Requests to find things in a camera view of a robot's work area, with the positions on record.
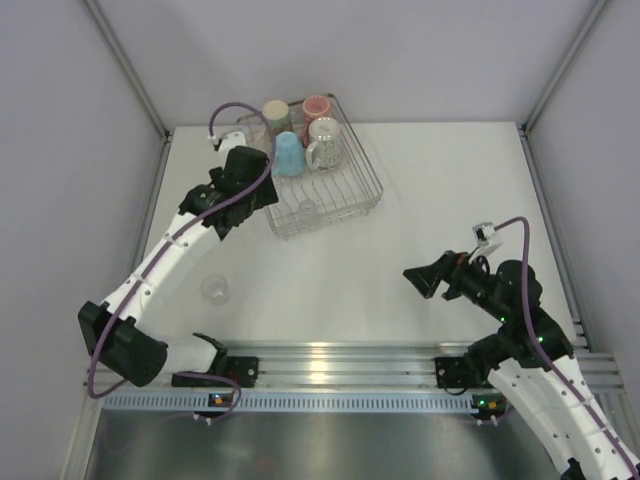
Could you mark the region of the pink patterned mug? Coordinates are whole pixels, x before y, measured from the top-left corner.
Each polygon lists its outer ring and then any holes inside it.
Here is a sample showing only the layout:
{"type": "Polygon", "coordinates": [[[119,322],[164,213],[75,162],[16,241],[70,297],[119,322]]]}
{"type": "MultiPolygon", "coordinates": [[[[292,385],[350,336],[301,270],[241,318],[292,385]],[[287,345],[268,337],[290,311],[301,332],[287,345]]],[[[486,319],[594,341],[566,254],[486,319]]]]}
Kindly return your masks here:
{"type": "Polygon", "coordinates": [[[302,112],[304,116],[304,129],[307,130],[314,120],[330,116],[331,102],[329,98],[324,95],[312,95],[303,101],[302,112]]]}

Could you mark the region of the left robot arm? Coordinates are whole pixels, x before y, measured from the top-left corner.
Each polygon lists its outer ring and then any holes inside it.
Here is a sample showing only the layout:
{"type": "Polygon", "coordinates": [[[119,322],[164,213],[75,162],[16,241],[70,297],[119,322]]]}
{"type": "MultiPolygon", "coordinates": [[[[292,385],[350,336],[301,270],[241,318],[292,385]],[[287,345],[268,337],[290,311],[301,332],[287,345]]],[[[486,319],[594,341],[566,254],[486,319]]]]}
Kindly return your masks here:
{"type": "Polygon", "coordinates": [[[229,232],[255,211],[277,202],[268,155],[234,146],[211,180],[192,188],[151,253],[101,303],[86,302],[78,320],[91,364],[102,364],[137,387],[161,374],[193,372],[215,386],[227,376],[227,350],[193,333],[173,339],[159,320],[172,293],[229,232]]]}

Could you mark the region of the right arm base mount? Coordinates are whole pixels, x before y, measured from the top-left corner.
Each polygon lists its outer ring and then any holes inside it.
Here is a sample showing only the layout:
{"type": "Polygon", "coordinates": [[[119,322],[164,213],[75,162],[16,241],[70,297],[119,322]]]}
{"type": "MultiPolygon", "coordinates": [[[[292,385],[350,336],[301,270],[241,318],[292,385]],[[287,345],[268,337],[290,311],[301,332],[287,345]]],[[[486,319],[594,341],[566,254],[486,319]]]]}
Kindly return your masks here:
{"type": "Polygon", "coordinates": [[[468,389],[489,386],[488,375],[509,358],[497,334],[471,344],[461,356],[441,356],[434,359],[436,382],[440,389],[461,395],[468,389]]]}

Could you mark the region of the light blue mug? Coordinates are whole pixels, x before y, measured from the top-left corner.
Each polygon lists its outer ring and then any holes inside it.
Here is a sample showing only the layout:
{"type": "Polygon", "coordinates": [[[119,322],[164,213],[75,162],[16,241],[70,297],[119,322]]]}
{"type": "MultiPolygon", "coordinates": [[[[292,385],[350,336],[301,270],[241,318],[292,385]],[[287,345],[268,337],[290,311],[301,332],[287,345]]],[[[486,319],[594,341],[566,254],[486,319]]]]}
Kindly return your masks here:
{"type": "Polygon", "coordinates": [[[276,136],[276,155],[273,174],[296,177],[306,169],[305,150],[299,137],[290,131],[276,136]]]}

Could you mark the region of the cream floral mug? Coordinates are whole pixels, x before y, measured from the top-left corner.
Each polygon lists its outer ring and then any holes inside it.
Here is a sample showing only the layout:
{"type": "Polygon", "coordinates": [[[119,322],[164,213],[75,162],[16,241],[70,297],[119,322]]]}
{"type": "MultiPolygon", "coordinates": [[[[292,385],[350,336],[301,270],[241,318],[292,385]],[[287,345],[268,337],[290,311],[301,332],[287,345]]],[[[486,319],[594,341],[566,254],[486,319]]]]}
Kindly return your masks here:
{"type": "MultiPolygon", "coordinates": [[[[293,122],[289,105],[281,100],[270,100],[262,107],[262,115],[275,135],[282,132],[293,132],[293,122]]],[[[260,122],[252,130],[252,146],[265,152],[271,149],[272,136],[267,127],[260,122]]]]}

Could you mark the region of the clear glass tumbler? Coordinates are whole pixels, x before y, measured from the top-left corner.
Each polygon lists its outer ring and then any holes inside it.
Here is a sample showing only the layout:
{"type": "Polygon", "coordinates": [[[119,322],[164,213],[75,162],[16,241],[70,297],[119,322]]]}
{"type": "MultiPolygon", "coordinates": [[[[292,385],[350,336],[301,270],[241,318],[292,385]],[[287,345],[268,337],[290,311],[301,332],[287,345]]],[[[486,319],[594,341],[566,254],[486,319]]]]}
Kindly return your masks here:
{"type": "Polygon", "coordinates": [[[301,218],[311,218],[317,213],[317,205],[313,200],[306,199],[299,203],[297,214],[301,218]]]}
{"type": "Polygon", "coordinates": [[[222,275],[206,277],[201,283],[200,292],[213,305],[224,305],[231,297],[227,279],[222,275]]]}

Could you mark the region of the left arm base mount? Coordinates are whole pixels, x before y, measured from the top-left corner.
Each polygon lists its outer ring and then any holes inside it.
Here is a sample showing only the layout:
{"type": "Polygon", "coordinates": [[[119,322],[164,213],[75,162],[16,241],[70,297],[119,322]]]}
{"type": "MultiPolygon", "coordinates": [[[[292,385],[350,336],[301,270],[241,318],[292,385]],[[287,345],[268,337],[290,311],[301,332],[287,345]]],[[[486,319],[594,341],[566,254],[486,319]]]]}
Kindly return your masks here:
{"type": "Polygon", "coordinates": [[[194,378],[173,374],[171,386],[175,388],[213,388],[224,387],[225,383],[213,380],[211,376],[223,377],[232,380],[242,388],[253,388],[258,378],[259,358],[256,356],[234,356],[228,353],[228,349],[218,340],[201,333],[193,333],[197,338],[196,344],[207,344],[215,350],[215,356],[211,359],[208,369],[200,372],[206,378],[194,378]]]}

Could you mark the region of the white mug orange interior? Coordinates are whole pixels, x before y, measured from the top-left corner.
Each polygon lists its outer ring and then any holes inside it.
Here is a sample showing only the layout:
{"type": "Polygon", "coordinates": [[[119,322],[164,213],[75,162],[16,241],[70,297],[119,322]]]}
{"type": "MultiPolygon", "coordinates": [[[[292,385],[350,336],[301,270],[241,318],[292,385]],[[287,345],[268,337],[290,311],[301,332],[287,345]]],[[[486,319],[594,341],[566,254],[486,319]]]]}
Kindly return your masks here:
{"type": "Polygon", "coordinates": [[[309,145],[305,151],[311,170],[329,170],[340,165],[343,156],[342,126],[332,117],[313,120],[308,128],[309,145]]]}

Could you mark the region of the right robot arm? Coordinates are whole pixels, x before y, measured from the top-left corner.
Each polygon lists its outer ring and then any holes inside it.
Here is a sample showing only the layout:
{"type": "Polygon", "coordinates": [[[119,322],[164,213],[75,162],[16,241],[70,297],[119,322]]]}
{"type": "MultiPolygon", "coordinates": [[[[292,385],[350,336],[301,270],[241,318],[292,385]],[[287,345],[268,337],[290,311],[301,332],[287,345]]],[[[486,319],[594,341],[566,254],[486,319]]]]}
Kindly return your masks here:
{"type": "Polygon", "coordinates": [[[563,329],[541,307],[531,267],[506,260],[491,272],[485,257],[447,251],[403,275],[425,299],[446,283],[445,300],[464,298],[499,322],[463,354],[468,376],[506,398],[562,478],[638,478],[638,457],[591,393],[563,329]]]}

